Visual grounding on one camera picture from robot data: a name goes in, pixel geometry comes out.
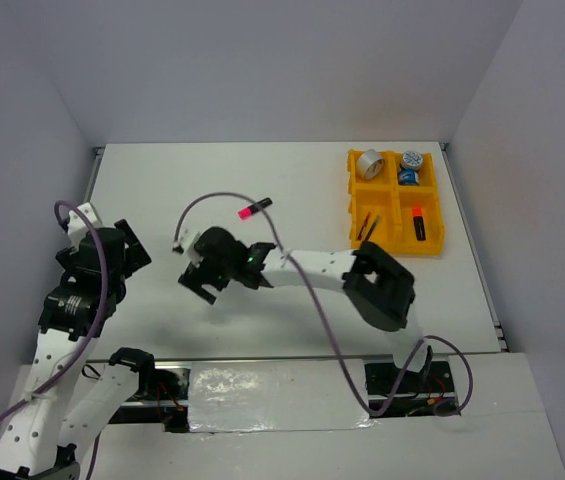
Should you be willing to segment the pink highlighter marker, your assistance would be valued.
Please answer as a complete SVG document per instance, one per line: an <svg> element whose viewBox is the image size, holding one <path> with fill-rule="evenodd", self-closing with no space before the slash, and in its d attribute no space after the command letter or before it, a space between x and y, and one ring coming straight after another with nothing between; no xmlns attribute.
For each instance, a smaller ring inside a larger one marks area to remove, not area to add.
<svg viewBox="0 0 565 480"><path fill-rule="evenodd" d="M272 199L270 197L265 197L261 200L258 200L257 202L250 204L249 206L241 209L238 212L238 217L239 217L240 220L246 220L246 219L252 217L253 215L256 215L256 214L262 212L263 210L266 210L272 204L273 204Z"/></svg>

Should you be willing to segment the red gel pen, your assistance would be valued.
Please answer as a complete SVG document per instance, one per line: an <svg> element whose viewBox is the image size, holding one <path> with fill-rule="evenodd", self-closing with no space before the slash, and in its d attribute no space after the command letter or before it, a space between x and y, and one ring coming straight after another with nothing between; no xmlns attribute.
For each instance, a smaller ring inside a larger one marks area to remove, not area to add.
<svg viewBox="0 0 565 480"><path fill-rule="evenodd" d="M357 240L359 242L363 242L367 237L367 232L369 231L369 228L370 228L369 224L371 223L371 216L372 216L371 213L367 213L365 218L364 218L364 221L362 223L362 226L361 226L361 228L358 232L358 236L357 236Z"/></svg>

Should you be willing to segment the orange highlighter marker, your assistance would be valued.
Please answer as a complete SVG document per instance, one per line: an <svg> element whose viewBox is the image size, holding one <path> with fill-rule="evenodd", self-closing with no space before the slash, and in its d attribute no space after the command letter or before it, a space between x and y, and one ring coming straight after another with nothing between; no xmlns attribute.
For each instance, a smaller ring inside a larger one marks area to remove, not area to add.
<svg viewBox="0 0 565 480"><path fill-rule="evenodd" d="M425 213L422 207L416 206L411 209L415 238L418 242L427 240Z"/></svg>

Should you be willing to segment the blue paint jar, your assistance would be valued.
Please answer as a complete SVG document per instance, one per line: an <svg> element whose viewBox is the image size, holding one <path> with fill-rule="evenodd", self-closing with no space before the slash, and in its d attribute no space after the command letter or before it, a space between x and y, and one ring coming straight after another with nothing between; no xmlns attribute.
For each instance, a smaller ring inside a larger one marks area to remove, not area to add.
<svg viewBox="0 0 565 480"><path fill-rule="evenodd" d="M402 154L400 164L403 169L419 171L424 164L424 157L417 151L405 151Z"/></svg>
<svg viewBox="0 0 565 480"><path fill-rule="evenodd" d="M419 186L419 173L416 170L402 169L397 176L398 184L401 186Z"/></svg>

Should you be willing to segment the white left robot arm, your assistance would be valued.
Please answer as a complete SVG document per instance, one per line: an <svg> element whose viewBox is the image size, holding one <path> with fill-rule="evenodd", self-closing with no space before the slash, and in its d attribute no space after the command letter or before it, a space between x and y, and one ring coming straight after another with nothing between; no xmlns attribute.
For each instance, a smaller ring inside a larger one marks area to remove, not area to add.
<svg viewBox="0 0 565 480"><path fill-rule="evenodd" d="M69 405L126 281L151 258L128 222L87 232L56 255L64 273L43 303L37 348L20 400L0 416L0 479L76 479L87 448L121 405L157 389L155 358L121 347L100 378Z"/></svg>

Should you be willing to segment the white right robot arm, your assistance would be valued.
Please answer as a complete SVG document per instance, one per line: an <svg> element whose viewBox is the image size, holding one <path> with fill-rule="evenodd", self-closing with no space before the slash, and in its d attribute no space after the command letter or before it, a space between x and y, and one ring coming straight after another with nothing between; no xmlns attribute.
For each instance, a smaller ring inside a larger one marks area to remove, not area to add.
<svg viewBox="0 0 565 480"><path fill-rule="evenodd" d="M388 339L404 389L419 391L431 380L431 349L412 311L414 276L380 246L285 251L270 242L246 245L211 227L183 231L172 250L189 260L178 282L210 305L216 295L207 288L220 292L231 282L252 290L305 286L346 296L361 319Z"/></svg>

